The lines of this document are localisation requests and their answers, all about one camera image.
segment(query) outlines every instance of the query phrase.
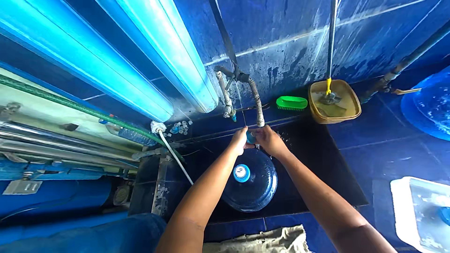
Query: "blue plastic drum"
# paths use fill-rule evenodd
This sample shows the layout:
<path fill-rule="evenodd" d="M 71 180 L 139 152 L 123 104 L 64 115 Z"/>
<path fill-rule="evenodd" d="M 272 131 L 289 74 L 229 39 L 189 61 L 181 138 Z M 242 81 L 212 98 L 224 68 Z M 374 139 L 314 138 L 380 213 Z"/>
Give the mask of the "blue plastic drum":
<path fill-rule="evenodd" d="M 450 67 L 413 88 L 422 89 L 403 96 L 401 111 L 405 118 L 431 136 L 450 140 Z"/>
<path fill-rule="evenodd" d="M 256 212 L 272 200 L 278 178 L 272 160 L 258 149 L 246 149 L 238 156 L 222 199 L 241 212 Z"/>

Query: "white cloth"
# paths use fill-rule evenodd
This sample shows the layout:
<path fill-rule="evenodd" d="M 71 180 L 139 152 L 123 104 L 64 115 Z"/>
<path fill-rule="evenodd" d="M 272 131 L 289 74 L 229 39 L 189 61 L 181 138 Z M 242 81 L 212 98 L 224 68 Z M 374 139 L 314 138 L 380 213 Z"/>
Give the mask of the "white cloth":
<path fill-rule="evenodd" d="M 242 235 L 221 243 L 204 243 L 203 253 L 309 253 L 303 225 Z"/>

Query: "mop head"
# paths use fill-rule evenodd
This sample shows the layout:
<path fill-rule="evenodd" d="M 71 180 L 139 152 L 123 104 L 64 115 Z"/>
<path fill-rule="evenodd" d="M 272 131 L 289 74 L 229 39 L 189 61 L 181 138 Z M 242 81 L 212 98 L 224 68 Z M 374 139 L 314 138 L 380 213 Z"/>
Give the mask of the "mop head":
<path fill-rule="evenodd" d="M 154 134 L 157 134 L 159 129 L 161 129 L 162 132 L 166 131 L 166 125 L 164 125 L 164 123 L 158 123 L 155 121 L 152 121 L 150 123 L 150 128 L 152 129 L 152 133 Z"/>
<path fill-rule="evenodd" d="M 319 102 L 326 105 L 331 105 L 335 103 L 339 103 L 341 101 L 340 97 L 337 97 L 334 92 L 331 92 L 328 95 L 324 95 L 319 99 Z"/>

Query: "hand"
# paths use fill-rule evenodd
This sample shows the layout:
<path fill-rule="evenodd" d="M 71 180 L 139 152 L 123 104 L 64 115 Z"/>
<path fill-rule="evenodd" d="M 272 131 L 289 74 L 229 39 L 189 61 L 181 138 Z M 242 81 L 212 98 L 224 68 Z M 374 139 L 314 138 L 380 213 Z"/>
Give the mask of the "hand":
<path fill-rule="evenodd" d="M 269 125 L 253 130 L 256 137 L 256 143 L 261 145 L 264 150 L 275 158 L 291 153 L 280 136 L 275 133 Z"/>
<path fill-rule="evenodd" d="M 255 145 L 247 143 L 247 130 L 247 126 L 243 127 L 240 130 L 237 130 L 228 145 L 228 148 L 232 150 L 236 155 L 242 155 L 244 153 L 244 149 L 255 147 Z"/>

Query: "metal pole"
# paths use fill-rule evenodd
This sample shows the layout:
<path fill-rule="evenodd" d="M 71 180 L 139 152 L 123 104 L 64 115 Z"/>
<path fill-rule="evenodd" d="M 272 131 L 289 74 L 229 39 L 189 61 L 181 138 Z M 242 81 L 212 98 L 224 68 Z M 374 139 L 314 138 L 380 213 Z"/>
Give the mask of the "metal pole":
<path fill-rule="evenodd" d="M 407 68 L 411 63 L 417 60 L 425 52 L 427 52 L 431 47 L 433 47 L 437 42 L 439 42 L 443 37 L 445 37 L 450 32 L 450 20 L 447 21 L 439 30 L 437 30 L 433 35 L 431 35 L 422 45 L 420 45 L 416 50 L 414 50 L 410 55 L 403 58 L 395 68 L 393 68 L 389 73 L 384 75 L 379 79 L 364 95 L 360 96 L 360 103 L 367 103 L 376 93 L 381 90 L 385 92 L 390 91 L 389 83 L 397 78 L 400 73 Z"/>
<path fill-rule="evenodd" d="M 331 1 L 330 27 L 328 31 L 328 62 L 325 78 L 331 78 L 331 67 L 333 64 L 334 30 L 336 28 L 336 13 L 338 9 L 338 0 Z"/>
<path fill-rule="evenodd" d="M 55 142 L 52 140 L 46 140 L 45 138 L 26 136 L 26 135 L 2 131 L 2 130 L 0 130 L 0 136 L 2 136 L 3 138 L 6 138 L 6 139 L 11 139 L 11 138 L 20 139 L 20 140 L 32 142 L 35 144 L 49 145 L 49 146 L 53 146 L 53 147 L 58 147 L 63 150 L 75 151 L 75 152 L 79 152 L 79 153 L 83 153 L 83 154 L 98 155 L 98 156 L 102 156 L 102 157 L 108 157 L 108 158 L 113 158 L 113 159 L 123 159 L 123 160 L 127 160 L 127 161 L 136 161 L 131 157 L 131 154 L 127 154 L 126 152 L 110 153 L 110 152 L 102 151 L 100 149 L 95 150 L 92 148 L 86 148 L 86 147 L 71 145 L 71 144 L 66 144 L 66 143 L 59 143 L 59 142 Z"/>
<path fill-rule="evenodd" d="M 66 150 L 60 150 L 45 146 L 40 146 L 36 144 L 30 144 L 15 140 L 7 140 L 0 138 L 0 151 L 6 151 L 6 152 L 18 152 L 18 153 L 26 153 L 26 154 L 33 154 L 33 155 L 40 155 L 44 157 L 51 157 L 56 159 L 67 159 L 67 160 L 74 160 L 74 161 L 80 161 L 80 162 L 86 162 L 86 163 L 95 163 L 95 164 L 101 164 L 101 165 L 107 165 L 107 166 L 113 166 L 113 167 L 120 167 L 124 169 L 130 169 L 130 170 L 136 170 L 136 167 L 129 165 L 127 163 L 123 163 L 120 161 L 116 161 L 115 159 L 111 158 L 104 158 L 99 156 L 93 156 L 89 154 L 81 154 L 77 152 L 72 151 L 66 151 Z"/>

